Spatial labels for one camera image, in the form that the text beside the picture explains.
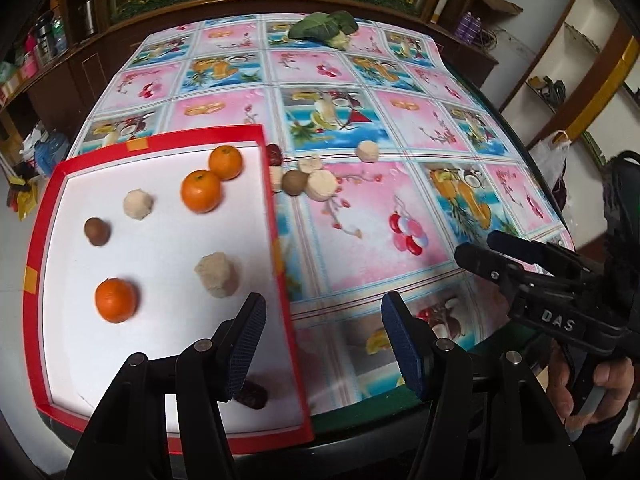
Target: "finger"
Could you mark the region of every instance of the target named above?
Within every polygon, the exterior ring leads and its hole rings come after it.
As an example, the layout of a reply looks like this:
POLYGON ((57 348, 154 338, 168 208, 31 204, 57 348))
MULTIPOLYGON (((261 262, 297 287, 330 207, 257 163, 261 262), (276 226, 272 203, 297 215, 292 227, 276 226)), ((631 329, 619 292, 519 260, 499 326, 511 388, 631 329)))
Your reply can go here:
POLYGON ((560 418, 567 418, 574 409, 574 400, 564 386, 549 384, 546 396, 560 418))
POLYGON ((616 397, 624 397, 631 392, 635 371, 631 359, 625 357, 617 361, 600 363, 593 372, 593 384, 602 386, 617 393, 616 397))
POLYGON ((566 386, 569 382, 569 365, 559 347, 554 348, 549 359, 549 386, 566 386))
POLYGON ((593 373, 593 382, 607 388, 600 401, 592 422, 616 416, 626 403, 634 383, 635 370, 628 358, 601 363, 593 373))
POLYGON ((567 429, 567 431, 570 432, 581 430, 590 422, 594 422, 593 417, 593 413, 587 413, 587 415, 569 416, 564 421, 564 427, 567 429))

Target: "white wall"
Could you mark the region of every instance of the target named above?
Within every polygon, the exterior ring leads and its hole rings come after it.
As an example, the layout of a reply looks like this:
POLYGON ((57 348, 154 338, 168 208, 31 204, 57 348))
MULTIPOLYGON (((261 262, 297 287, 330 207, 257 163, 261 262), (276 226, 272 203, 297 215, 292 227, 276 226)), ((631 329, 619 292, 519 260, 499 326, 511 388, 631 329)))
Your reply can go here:
POLYGON ((507 0, 524 10, 498 23, 498 45, 491 51, 498 62, 482 85, 497 107, 506 99, 558 22, 569 0, 507 0))
MULTIPOLYGON (((630 85, 638 85, 639 74, 640 62, 636 62, 626 78, 630 85)), ((640 108, 622 88, 587 130, 607 160, 623 150, 640 153, 640 108)), ((580 144, 572 144, 564 178, 568 194, 564 218, 576 247, 597 238, 607 227, 602 210, 602 179, 580 144)))

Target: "plastic bag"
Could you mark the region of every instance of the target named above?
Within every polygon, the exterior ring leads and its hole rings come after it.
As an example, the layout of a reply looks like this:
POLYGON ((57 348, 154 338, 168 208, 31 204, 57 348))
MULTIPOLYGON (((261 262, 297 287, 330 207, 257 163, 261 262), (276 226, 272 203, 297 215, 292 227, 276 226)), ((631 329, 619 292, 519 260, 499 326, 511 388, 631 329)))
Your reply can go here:
POLYGON ((562 176, 570 145, 571 141, 566 132, 559 130, 540 140, 529 150, 529 155, 542 173, 549 189, 553 189, 562 176))

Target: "floor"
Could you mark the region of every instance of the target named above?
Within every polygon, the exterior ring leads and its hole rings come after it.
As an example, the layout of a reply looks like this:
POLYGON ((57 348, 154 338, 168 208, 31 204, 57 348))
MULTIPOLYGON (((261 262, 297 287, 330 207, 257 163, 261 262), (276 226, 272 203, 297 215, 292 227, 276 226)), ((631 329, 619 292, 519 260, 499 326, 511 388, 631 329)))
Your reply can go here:
POLYGON ((0 410, 34 464, 52 474, 66 468, 71 450, 36 412, 22 346, 22 279, 35 212, 20 222, 4 205, 7 191, 0 176, 0 410))

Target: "printed tablecloth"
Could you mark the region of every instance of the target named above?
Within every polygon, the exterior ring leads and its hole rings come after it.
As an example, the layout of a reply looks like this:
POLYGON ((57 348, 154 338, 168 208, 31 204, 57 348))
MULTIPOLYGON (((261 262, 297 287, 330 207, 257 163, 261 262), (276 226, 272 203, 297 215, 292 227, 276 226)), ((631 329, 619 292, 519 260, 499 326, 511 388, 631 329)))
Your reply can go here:
POLYGON ((495 229, 573 245, 508 136, 446 70, 430 37, 358 20, 339 52, 289 40, 303 16, 233 16, 151 34, 111 80, 70 156, 256 123, 281 147, 285 170, 321 156, 339 182, 334 197, 274 197, 316 414, 402 383, 382 328, 384 292, 398 290, 438 336, 469 349, 506 322, 506 304, 497 287, 455 264, 455 247, 484 243, 495 229), (378 143, 379 162, 354 155, 365 139, 378 143))

